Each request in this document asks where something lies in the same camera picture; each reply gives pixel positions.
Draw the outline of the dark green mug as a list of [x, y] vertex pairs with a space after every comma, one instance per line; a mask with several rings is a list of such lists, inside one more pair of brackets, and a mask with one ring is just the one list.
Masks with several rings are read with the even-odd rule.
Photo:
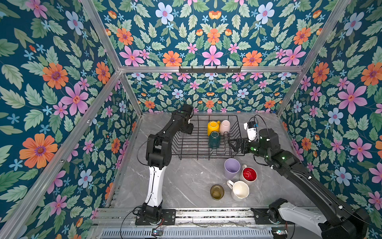
[[209, 136], [209, 148], [218, 149], [220, 147], [221, 135], [217, 131], [212, 131]]

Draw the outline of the pale pink mug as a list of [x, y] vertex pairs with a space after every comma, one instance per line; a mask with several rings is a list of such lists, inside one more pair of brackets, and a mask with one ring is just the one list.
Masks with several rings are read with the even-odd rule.
[[223, 120], [223, 121], [220, 123], [220, 126], [219, 126], [219, 133], [220, 133], [221, 135], [224, 135], [225, 133], [229, 133], [229, 132], [230, 132], [230, 129], [231, 129], [230, 121], [228, 121], [228, 120]]

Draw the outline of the cream white mug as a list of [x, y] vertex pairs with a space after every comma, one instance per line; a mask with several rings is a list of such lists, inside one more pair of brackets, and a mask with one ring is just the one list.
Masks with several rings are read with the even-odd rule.
[[242, 201], [249, 196], [249, 186], [245, 182], [228, 180], [227, 185], [231, 189], [231, 196], [235, 201]]

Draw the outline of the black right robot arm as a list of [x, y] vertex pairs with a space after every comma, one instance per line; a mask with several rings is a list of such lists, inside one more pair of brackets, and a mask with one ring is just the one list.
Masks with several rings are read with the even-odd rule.
[[274, 130], [261, 129], [253, 141], [248, 138], [230, 139], [229, 145], [234, 152], [264, 158], [265, 166], [293, 183], [319, 210], [319, 213], [314, 213], [279, 198], [269, 205], [267, 211], [271, 223], [292, 222], [322, 239], [365, 238], [369, 214], [363, 209], [353, 209], [330, 192], [307, 171], [297, 156], [281, 148]]

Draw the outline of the red inside white mug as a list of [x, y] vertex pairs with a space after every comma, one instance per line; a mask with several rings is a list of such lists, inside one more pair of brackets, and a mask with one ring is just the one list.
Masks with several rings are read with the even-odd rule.
[[242, 165], [242, 171], [240, 173], [240, 181], [245, 182], [247, 185], [252, 184], [258, 178], [256, 170], [252, 167], [247, 166], [246, 164]]

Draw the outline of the black hook rail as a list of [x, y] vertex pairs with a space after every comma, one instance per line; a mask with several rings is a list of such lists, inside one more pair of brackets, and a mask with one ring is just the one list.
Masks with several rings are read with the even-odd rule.
[[196, 73], [196, 74], [205, 74], [205, 73], [217, 73], [217, 74], [226, 74], [226, 73], [240, 73], [242, 67], [231, 67], [231, 66], [198, 66], [198, 67], [179, 67], [179, 73]]

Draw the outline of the aluminium frame post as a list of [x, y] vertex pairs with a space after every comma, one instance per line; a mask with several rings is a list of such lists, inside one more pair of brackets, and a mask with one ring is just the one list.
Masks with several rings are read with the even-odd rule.
[[292, 83], [291, 87], [289, 88], [289, 91], [286, 93], [283, 102], [280, 106], [280, 108], [277, 111], [277, 117], [281, 118], [283, 112], [286, 110], [286, 107], [290, 103], [292, 97], [298, 90], [301, 82], [303, 81], [304, 77], [307, 75], [308, 70], [314, 63], [316, 57], [318, 56], [321, 48], [324, 46], [326, 41], [328, 40], [330, 34], [332, 33], [333, 29], [339, 22], [342, 15], [345, 13], [347, 6], [351, 3], [351, 1], [346, 0], [339, 0], [337, 1], [333, 11], [331, 12], [330, 16], [328, 17], [325, 25], [323, 26], [323, 30], [321, 34], [318, 36], [316, 42], [314, 43], [311, 51], [307, 55], [307, 58], [304, 61], [304, 64], [302, 65], [302, 72], [299, 73], [299, 75], [295, 78], [294, 82]]
[[82, 1], [82, 5], [83, 5], [84, 10], [86, 11], [88, 17], [89, 17], [94, 29], [95, 29], [95, 32], [97, 33], [97, 35], [99, 37], [99, 40], [100, 40], [102, 46], [104, 47], [104, 50], [106, 51], [107, 56], [110, 59], [112, 67], [115, 71], [115, 73], [112, 76], [117, 77], [121, 81], [137, 116], [140, 118], [142, 116], [143, 112], [139, 106], [136, 95], [134, 94], [133, 88], [130, 85], [126, 74], [122, 72], [121, 61], [119, 60], [117, 53], [115, 51], [115, 48], [112, 45], [112, 42], [106, 33], [106, 29], [105, 29], [104, 24], [101, 20], [101, 17], [99, 16], [97, 9], [95, 7], [94, 2], [93, 1]]

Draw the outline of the aluminium frame post back right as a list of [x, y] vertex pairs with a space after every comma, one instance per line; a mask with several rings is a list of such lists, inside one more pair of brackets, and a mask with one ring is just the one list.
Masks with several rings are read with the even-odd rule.
[[318, 56], [321, 48], [324, 46], [326, 41], [328, 40], [330, 34], [332, 33], [333, 29], [339, 22], [342, 15], [345, 13], [347, 6], [351, 3], [351, 1], [346, 0], [339, 0], [337, 1], [333, 11], [331, 12], [330, 16], [328, 17], [325, 25], [323, 26], [323, 30], [321, 34], [318, 36], [316, 42], [314, 43], [311, 51], [307, 55], [307, 58], [304, 61], [304, 64], [302, 65], [302, 72], [299, 73], [299, 75], [295, 78], [294, 82], [292, 83], [291, 87], [289, 88], [289, 91], [286, 93], [283, 102], [280, 106], [280, 108], [277, 111], [277, 117], [281, 118], [283, 112], [286, 110], [286, 107], [290, 103], [292, 97], [298, 90], [301, 82], [303, 81], [304, 77], [307, 75], [308, 70], [314, 63], [316, 57]]

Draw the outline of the yellow mug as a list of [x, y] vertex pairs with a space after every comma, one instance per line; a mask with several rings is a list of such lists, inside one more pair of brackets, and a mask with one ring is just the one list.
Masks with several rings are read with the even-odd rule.
[[211, 135], [212, 132], [219, 132], [220, 129], [220, 121], [210, 121], [208, 123], [208, 136]]

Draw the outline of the olive glass cup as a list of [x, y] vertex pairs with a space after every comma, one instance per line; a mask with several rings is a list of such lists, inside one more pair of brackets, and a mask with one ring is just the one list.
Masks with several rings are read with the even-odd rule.
[[225, 191], [221, 185], [213, 185], [210, 189], [210, 195], [214, 200], [220, 200], [224, 197]]

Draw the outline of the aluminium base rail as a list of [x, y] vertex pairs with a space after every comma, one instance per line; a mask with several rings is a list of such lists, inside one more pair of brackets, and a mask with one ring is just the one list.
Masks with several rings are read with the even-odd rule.
[[137, 226], [130, 208], [102, 209], [89, 239], [318, 239], [294, 221], [272, 223], [267, 207], [176, 208], [163, 223]]

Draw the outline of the lilac cup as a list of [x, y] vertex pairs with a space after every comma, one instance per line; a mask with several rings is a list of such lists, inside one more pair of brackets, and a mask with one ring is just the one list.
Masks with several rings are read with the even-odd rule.
[[240, 162], [234, 158], [229, 158], [224, 162], [224, 176], [227, 179], [233, 179], [240, 169]]

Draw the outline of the aluminium frame post back left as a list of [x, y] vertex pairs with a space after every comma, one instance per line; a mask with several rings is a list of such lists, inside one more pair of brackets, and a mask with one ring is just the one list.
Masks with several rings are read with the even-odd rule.
[[143, 112], [139, 106], [136, 95], [134, 94], [133, 88], [130, 85], [126, 74], [122, 72], [121, 61], [119, 60], [117, 53], [115, 51], [115, 48], [112, 45], [112, 42], [106, 33], [106, 29], [105, 29], [104, 24], [101, 20], [101, 17], [99, 16], [97, 9], [95, 7], [94, 2], [93, 1], [82, 1], [82, 5], [83, 5], [84, 10], [86, 11], [88, 17], [89, 17], [94, 29], [95, 29], [95, 32], [97, 33], [97, 35], [99, 37], [99, 40], [100, 40], [102, 46], [104, 47], [104, 50], [106, 51], [107, 56], [110, 59], [112, 67], [115, 71], [115, 73], [112, 76], [117, 77], [121, 81], [137, 116], [140, 118], [142, 116]]

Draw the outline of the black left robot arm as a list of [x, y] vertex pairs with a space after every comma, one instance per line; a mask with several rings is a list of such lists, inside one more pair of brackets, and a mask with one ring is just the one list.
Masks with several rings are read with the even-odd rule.
[[163, 181], [172, 159], [173, 138], [179, 131], [186, 134], [193, 132], [194, 125], [190, 123], [193, 115], [193, 107], [184, 104], [179, 110], [171, 113], [170, 120], [159, 132], [148, 136], [145, 154], [147, 162], [143, 165], [149, 167], [149, 187], [147, 197], [139, 207], [135, 225], [175, 223], [175, 220], [168, 218], [167, 215], [174, 216], [176, 210], [163, 210]]

